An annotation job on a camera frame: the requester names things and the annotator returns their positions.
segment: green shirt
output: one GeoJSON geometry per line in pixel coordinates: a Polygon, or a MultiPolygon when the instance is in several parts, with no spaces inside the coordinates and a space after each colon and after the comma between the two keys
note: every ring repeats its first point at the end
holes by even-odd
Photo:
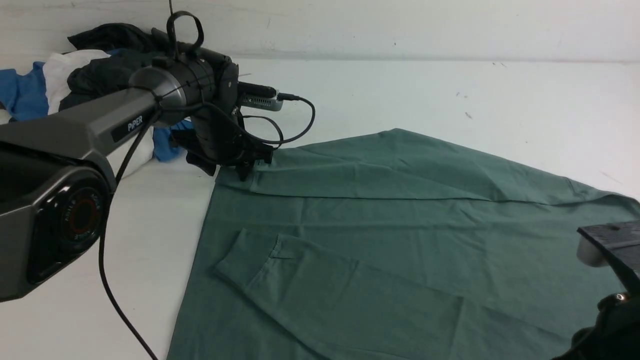
{"type": "Polygon", "coordinates": [[[403,130],[221,170],[169,360],[544,359],[621,290],[579,226],[639,204],[403,130]]]}

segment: black cable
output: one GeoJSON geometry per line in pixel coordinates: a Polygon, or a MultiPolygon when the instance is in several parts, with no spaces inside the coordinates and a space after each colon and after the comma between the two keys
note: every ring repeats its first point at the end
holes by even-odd
{"type": "MultiPolygon", "coordinates": [[[[282,130],[280,129],[280,126],[278,126],[278,123],[275,122],[275,120],[266,117],[266,116],[258,116],[258,115],[247,115],[244,116],[242,115],[242,113],[239,111],[238,112],[238,118],[239,119],[251,119],[251,118],[256,118],[256,119],[264,119],[267,120],[275,129],[276,131],[278,131],[278,137],[280,138],[280,141],[284,140],[284,134],[282,133],[282,130]]],[[[277,147],[275,147],[275,149],[279,149],[282,146],[282,144],[278,144],[277,147]]]]}
{"type": "Polygon", "coordinates": [[[203,104],[204,107],[209,108],[214,110],[215,112],[217,112],[218,114],[220,114],[229,124],[231,124],[236,130],[240,131],[242,134],[256,140],[262,143],[268,143],[271,145],[282,145],[285,143],[290,143],[290,142],[294,142],[297,139],[301,138],[302,136],[304,136],[309,129],[311,129],[311,127],[314,125],[314,121],[316,119],[316,107],[309,101],[306,100],[302,97],[295,97],[292,99],[292,101],[294,100],[299,100],[302,101],[304,103],[306,103],[307,105],[309,105],[309,107],[311,108],[311,119],[309,120],[309,124],[307,125],[307,127],[298,135],[292,137],[292,138],[288,138],[286,140],[278,140],[278,141],[274,141],[274,140],[266,140],[266,139],[262,139],[259,138],[249,132],[247,132],[247,130],[241,128],[238,124],[236,124],[235,121],[233,121],[224,111],[222,111],[219,107],[217,107],[215,104],[211,103],[211,102],[205,102],[203,104]]]}
{"type": "Polygon", "coordinates": [[[289,94],[280,94],[280,95],[287,96],[285,98],[281,98],[282,100],[302,101],[305,104],[309,105],[309,107],[311,108],[311,119],[309,120],[309,123],[308,123],[307,127],[300,134],[298,134],[298,135],[296,135],[296,136],[294,136],[292,138],[288,138],[286,140],[277,140],[276,141],[276,140],[262,139],[262,138],[259,138],[258,136],[255,136],[255,135],[247,132],[247,130],[243,129],[240,125],[237,124],[237,122],[235,122],[232,118],[230,118],[229,115],[227,115],[224,111],[222,111],[222,109],[217,107],[212,102],[203,102],[202,104],[196,104],[196,105],[192,105],[192,106],[185,106],[185,107],[181,107],[181,108],[167,108],[167,109],[164,109],[164,111],[193,111],[193,110],[198,110],[198,109],[203,108],[203,107],[204,108],[209,108],[209,109],[215,111],[216,113],[218,113],[219,115],[221,115],[222,118],[225,119],[225,121],[227,121],[229,123],[229,125],[231,125],[234,129],[236,129],[237,131],[239,131],[243,135],[248,136],[248,137],[250,137],[250,138],[252,138],[252,139],[254,139],[256,141],[262,142],[264,144],[283,145],[285,143],[294,142],[297,139],[299,139],[302,136],[304,136],[306,133],[308,133],[308,131],[314,125],[314,121],[316,119],[316,107],[309,100],[307,100],[307,99],[305,99],[303,97],[300,97],[300,96],[297,96],[297,95],[289,95],[289,94]]]}
{"type": "MultiPolygon", "coordinates": [[[[118,174],[116,175],[116,189],[118,188],[118,184],[120,184],[120,180],[122,180],[122,176],[124,175],[124,171],[127,168],[127,165],[131,161],[131,157],[133,156],[133,153],[136,151],[136,148],[138,148],[138,145],[142,141],[142,138],[145,136],[145,134],[147,133],[147,131],[149,130],[151,125],[158,120],[158,118],[160,117],[161,114],[162,114],[161,111],[156,111],[151,116],[149,121],[142,126],[142,128],[140,129],[140,133],[138,134],[136,139],[131,144],[131,148],[129,148],[129,151],[127,151],[127,154],[125,155],[124,160],[122,160],[122,164],[120,165],[120,169],[118,169],[118,174]]],[[[145,348],[145,350],[147,351],[147,353],[149,354],[151,359],[152,360],[157,360],[158,359],[157,356],[151,350],[149,345],[147,345],[147,342],[142,338],[142,336],[140,336],[140,334],[138,333],[136,328],[133,326],[133,324],[129,321],[127,316],[124,315],[124,312],[122,311],[122,309],[120,309],[120,306],[118,305],[118,302],[116,301],[115,297],[113,296],[113,292],[111,291],[111,287],[109,286],[109,283],[107,282],[107,275],[106,275],[106,272],[104,270],[104,242],[105,242],[104,239],[105,239],[106,234],[107,234],[107,219],[109,218],[109,209],[111,207],[111,202],[112,201],[113,201],[113,196],[111,197],[111,199],[109,200],[109,204],[107,204],[107,206],[105,208],[105,212],[104,212],[104,215],[103,215],[105,221],[103,222],[103,224],[100,227],[100,240],[99,240],[99,248],[98,248],[98,270],[100,272],[100,279],[102,281],[102,286],[104,287],[104,291],[107,293],[107,297],[109,298],[109,301],[111,302],[111,305],[113,305],[113,308],[116,310],[116,312],[118,313],[118,315],[120,316],[120,318],[122,319],[124,324],[129,328],[129,330],[133,333],[133,335],[136,337],[136,339],[138,339],[138,341],[140,342],[140,345],[142,345],[142,347],[145,348]]]]}

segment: white wall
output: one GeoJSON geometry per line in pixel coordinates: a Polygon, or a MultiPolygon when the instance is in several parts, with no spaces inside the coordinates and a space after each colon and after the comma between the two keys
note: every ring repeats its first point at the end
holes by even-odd
{"type": "MultiPolygon", "coordinates": [[[[0,55],[72,50],[105,22],[163,28],[167,0],[0,0],[0,55]]],[[[640,61],[638,0],[176,0],[206,46],[266,58],[640,61]]],[[[191,24],[179,24],[187,40],[191,24]]]]}

